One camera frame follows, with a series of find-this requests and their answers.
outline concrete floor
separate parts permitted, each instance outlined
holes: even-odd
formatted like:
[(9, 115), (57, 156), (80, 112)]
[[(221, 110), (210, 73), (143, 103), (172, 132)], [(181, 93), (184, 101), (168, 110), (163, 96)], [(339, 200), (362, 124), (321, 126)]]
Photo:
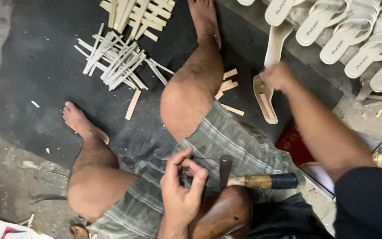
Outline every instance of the concrete floor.
[[(10, 0), (0, 0), (0, 63), (1, 48), (8, 35), (12, 8), (13, 3)], [(301, 55), (298, 54), (302, 51), (301, 47), (292, 41), (286, 48), (296, 56)], [(308, 62), (313, 60), (313, 57), (303, 57), (304, 59), (300, 59), (302, 62), (319, 70), (320, 66)], [(340, 83), (337, 79), (332, 79), (332, 82)], [(382, 115), (379, 118), (375, 117), (382, 106), (362, 106), (350, 94), (349, 87), (340, 87), (345, 96), (334, 112), (350, 128), (382, 139)], [(70, 238), (68, 228), (71, 224), (79, 222), (79, 219), (66, 201), (30, 204), (40, 194), (66, 195), (67, 178), (48, 171), (66, 176), (70, 173), (67, 169), (18, 149), (0, 138), (0, 219), (18, 223), (28, 219), (34, 212), (33, 225), (36, 229), (56, 238)], [(328, 230), (333, 233), (335, 205), (326, 200), (319, 191), (314, 190), (309, 183), (304, 196), (314, 206), (315, 212)]]

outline plaid shorts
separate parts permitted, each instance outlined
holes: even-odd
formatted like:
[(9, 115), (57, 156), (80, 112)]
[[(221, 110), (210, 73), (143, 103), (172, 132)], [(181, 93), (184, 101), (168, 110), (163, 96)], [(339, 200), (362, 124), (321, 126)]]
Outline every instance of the plaid shorts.
[[(208, 188), (219, 191), (219, 158), (233, 156), (232, 177), (255, 174), (296, 173), (297, 189), (252, 190), (254, 203), (280, 202), (305, 187), (305, 179), (291, 160), (289, 153), (278, 150), (261, 134), (250, 133), (218, 101), (198, 128), (177, 145), (175, 153), (193, 148), (194, 161), (209, 171)], [(111, 238), (157, 238), (164, 213), (160, 179), (166, 170), (170, 155), (156, 151), (146, 167), (139, 171), (139, 179), (128, 189), (90, 229), (107, 233)], [(191, 186), (191, 179), (183, 177), (184, 186)]]

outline person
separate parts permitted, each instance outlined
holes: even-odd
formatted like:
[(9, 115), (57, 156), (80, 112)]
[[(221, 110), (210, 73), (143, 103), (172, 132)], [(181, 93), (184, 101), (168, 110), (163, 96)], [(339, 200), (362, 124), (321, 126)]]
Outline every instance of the person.
[[(188, 0), (198, 48), (163, 91), (160, 115), (178, 142), (172, 156), (157, 151), (138, 174), (119, 169), (109, 137), (72, 102), (66, 124), (83, 138), (68, 188), (73, 210), (112, 238), (188, 238), (205, 192), (219, 188), (221, 155), (235, 160), (231, 176), (296, 173), (297, 189), (252, 190), (246, 238), (331, 238), (299, 191), (305, 180), (287, 152), (251, 133), (214, 99), (223, 65), (213, 0)], [(367, 146), (303, 85), (285, 63), (264, 71), (282, 91), (311, 154), (335, 182), (337, 238), (382, 238), (382, 169)]]

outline cigarette butt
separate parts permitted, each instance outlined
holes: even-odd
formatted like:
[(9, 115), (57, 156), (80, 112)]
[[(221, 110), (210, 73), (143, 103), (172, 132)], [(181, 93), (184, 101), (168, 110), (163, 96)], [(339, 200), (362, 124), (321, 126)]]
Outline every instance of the cigarette butt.
[(375, 117), (379, 117), (382, 114), (382, 109), (380, 109)]

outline black rubber mat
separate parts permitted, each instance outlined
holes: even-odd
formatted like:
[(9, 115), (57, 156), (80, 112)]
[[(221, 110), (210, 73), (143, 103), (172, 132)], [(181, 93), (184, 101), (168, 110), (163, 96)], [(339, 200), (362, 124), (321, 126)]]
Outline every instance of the black rubber mat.
[[(93, 77), (82, 74), (86, 61), (73, 46), (78, 37), (93, 44), (91, 35), (101, 22), (107, 22), (108, 13), (98, 4), (98, 0), (18, 1), (3, 46), (0, 137), (67, 168), (73, 165), (82, 142), (62, 118), (66, 100), (76, 103), (109, 134), (110, 148), (129, 166), (145, 161), (157, 148), (169, 150), (176, 144), (160, 118), (164, 85), (146, 64), (135, 72), (149, 90), (142, 92), (131, 121), (125, 114), (134, 90), (122, 85), (108, 91), (99, 78), (100, 70)], [(244, 111), (245, 115), (237, 118), (275, 142), (291, 119), (288, 102), (281, 93), (274, 94), (279, 123), (269, 125), (252, 89), (253, 75), (263, 69), (268, 36), (229, 9), (217, 5), (217, 10), (225, 71), (237, 68), (233, 80), (239, 83), (226, 91), (220, 102)], [(151, 58), (177, 71), (197, 47), (187, 1), (177, 1), (167, 22), (163, 32), (151, 30), (159, 36), (158, 42), (143, 36), (139, 43)], [(329, 108), (338, 103), (341, 91), (289, 53), (284, 51), (283, 55), (301, 82)]]

